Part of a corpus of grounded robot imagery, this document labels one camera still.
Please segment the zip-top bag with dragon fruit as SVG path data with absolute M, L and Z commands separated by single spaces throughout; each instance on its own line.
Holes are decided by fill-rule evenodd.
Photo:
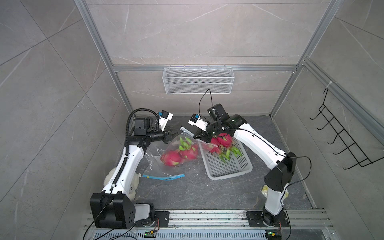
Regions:
M 203 153 L 210 153 L 210 143 L 193 138 L 194 134 L 181 127 L 181 134 L 168 145 L 161 160 L 166 166 L 180 167 L 183 163 L 202 158 Z

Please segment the zip-top bag with blue seal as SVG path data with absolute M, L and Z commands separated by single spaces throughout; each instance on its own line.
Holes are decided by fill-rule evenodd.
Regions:
M 145 153 L 149 165 L 144 171 L 143 178 L 172 181 L 185 177 L 185 174 L 179 169 L 179 167 L 166 166 L 162 160 L 162 154 L 165 150 L 154 148 L 148 149 Z

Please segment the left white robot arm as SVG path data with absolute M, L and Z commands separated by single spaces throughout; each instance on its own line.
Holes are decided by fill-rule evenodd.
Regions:
M 135 224 L 151 226 L 156 221 L 151 204 L 133 204 L 129 192 L 134 188 L 136 169 L 152 142 L 170 142 L 175 134 L 166 130 L 172 114 L 161 113 L 156 127 L 151 118 L 137 118 L 133 128 L 128 128 L 121 159 L 112 177 L 100 193 L 90 198 L 90 207 L 96 228 L 130 229 Z

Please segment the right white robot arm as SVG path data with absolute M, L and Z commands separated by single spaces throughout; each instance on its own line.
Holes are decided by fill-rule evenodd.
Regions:
M 275 226 L 284 216 L 284 198 L 295 172 L 297 156 L 292 152 L 285 153 L 269 143 L 243 117 L 229 116 L 221 104 L 209 108 L 208 113 L 211 122 L 204 121 L 198 114 L 192 114 L 189 124 L 199 128 L 194 138 L 209 143 L 213 137 L 227 134 L 263 160 L 270 171 L 264 176 L 268 192 L 262 217 L 266 226 Z

